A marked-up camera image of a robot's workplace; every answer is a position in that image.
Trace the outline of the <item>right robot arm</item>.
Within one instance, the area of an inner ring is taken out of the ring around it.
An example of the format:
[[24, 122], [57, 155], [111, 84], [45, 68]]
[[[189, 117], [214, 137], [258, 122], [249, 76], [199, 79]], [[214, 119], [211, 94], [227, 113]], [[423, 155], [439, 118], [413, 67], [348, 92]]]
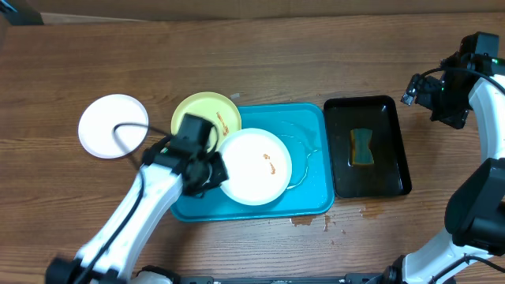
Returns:
[[482, 164], [456, 190], [444, 229], [426, 245], [400, 256], [368, 283], [449, 283], [460, 271], [504, 254], [504, 60], [489, 54], [454, 54], [442, 61], [440, 79], [427, 71], [412, 77], [402, 102], [432, 111], [432, 120], [452, 123], [457, 111], [477, 118]]

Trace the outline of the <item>teal plastic tray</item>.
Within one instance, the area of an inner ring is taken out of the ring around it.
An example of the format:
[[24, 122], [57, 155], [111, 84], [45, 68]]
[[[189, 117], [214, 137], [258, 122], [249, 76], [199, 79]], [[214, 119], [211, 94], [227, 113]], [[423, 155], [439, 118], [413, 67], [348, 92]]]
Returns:
[[318, 215], [335, 199], [331, 160], [322, 110], [311, 103], [286, 103], [238, 108], [244, 128], [264, 129], [287, 147], [293, 173], [287, 190], [259, 206], [240, 204], [220, 188], [203, 198], [182, 196], [170, 207], [183, 222], [227, 221]]

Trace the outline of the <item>white plate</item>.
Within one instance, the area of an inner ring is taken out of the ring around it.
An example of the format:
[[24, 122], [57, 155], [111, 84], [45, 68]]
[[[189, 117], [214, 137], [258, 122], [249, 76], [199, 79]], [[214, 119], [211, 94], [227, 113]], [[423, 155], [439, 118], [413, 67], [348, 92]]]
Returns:
[[101, 159], [116, 159], [137, 149], [147, 136], [148, 113], [129, 95], [112, 94], [90, 104], [80, 117], [83, 148]]
[[240, 204], [268, 204], [279, 198], [290, 183], [290, 153], [276, 135], [266, 130], [239, 130], [224, 140], [219, 153], [228, 174], [221, 189]]

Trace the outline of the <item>black rectangular water tray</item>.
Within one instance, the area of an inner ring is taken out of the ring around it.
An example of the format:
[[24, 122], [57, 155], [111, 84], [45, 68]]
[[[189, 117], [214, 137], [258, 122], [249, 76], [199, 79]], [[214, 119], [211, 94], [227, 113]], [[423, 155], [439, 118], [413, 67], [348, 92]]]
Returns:
[[[349, 199], [403, 196], [412, 181], [395, 101], [387, 95], [329, 99], [324, 104], [336, 196]], [[371, 129], [374, 163], [352, 166], [350, 131]]]

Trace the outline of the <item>yellow-green plate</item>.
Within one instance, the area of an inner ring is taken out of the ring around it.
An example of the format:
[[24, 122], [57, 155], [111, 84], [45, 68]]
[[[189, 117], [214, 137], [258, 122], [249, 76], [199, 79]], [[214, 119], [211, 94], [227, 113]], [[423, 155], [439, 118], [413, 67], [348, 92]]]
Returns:
[[241, 130], [241, 115], [235, 104], [216, 92], [199, 92], [184, 99], [175, 109], [171, 119], [171, 132], [176, 134], [183, 116], [192, 114], [210, 121], [216, 126], [208, 140], [208, 151], [216, 148], [231, 134]]

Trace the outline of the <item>yellow green sponge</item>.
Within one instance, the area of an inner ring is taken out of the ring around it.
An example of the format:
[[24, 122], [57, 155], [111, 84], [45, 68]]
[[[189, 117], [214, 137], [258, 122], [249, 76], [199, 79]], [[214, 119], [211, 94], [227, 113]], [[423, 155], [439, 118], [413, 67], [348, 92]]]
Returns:
[[370, 143], [372, 130], [359, 128], [350, 131], [350, 163], [352, 166], [368, 166], [374, 163]]

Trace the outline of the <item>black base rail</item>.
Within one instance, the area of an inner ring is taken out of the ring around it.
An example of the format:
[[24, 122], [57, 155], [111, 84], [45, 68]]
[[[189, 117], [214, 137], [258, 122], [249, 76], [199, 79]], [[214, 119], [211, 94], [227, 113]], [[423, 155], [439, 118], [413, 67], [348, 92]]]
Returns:
[[289, 277], [289, 278], [212, 278], [211, 276], [181, 277], [173, 271], [167, 271], [160, 267], [146, 266], [137, 273], [138, 276], [161, 276], [161, 280], [170, 280], [175, 284], [366, 284], [387, 283], [383, 280], [384, 274], [350, 273], [344, 276], [331, 277]]

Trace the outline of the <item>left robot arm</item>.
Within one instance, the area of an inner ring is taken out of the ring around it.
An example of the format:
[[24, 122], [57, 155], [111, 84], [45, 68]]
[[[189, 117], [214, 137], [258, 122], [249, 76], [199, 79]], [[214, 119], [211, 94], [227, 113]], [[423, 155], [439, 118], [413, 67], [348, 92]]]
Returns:
[[55, 258], [47, 283], [128, 283], [147, 240], [180, 196], [203, 196], [228, 178], [221, 154], [165, 137], [144, 151], [134, 183], [73, 260]]

